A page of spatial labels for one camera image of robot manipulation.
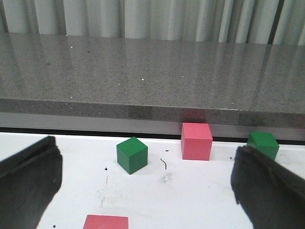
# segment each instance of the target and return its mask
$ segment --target white curtain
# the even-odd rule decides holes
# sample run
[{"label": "white curtain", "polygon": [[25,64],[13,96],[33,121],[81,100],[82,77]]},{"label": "white curtain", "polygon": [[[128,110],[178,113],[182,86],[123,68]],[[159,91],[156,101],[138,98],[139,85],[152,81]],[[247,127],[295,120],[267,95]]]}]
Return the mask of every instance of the white curtain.
[{"label": "white curtain", "polygon": [[0,0],[0,31],[305,45],[305,0]]}]

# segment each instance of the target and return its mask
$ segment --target black mark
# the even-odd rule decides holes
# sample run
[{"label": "black mark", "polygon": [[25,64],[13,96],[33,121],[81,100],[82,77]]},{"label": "black mark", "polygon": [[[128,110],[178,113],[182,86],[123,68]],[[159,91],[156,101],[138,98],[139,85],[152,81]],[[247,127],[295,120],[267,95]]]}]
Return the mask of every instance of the black mark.
[{"label": "black mark", "polygon": [[[163,161],[161,158],[160,158],[160,160]],[[166,170],[166,163],[165,163],[165,161],[163,161],[163,163],[165,164],[165,170]]]}]

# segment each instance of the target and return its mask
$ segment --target granite countertop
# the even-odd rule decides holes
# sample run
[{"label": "granite countertop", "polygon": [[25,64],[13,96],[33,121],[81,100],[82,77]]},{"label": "granite countertop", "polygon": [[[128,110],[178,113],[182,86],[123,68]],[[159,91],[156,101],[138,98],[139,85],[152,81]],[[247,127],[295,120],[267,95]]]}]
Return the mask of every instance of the granite countertop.
[{"label": "granite countertop", "polygon": [[305,129],[305,47],[0,33],[0,113]]}]

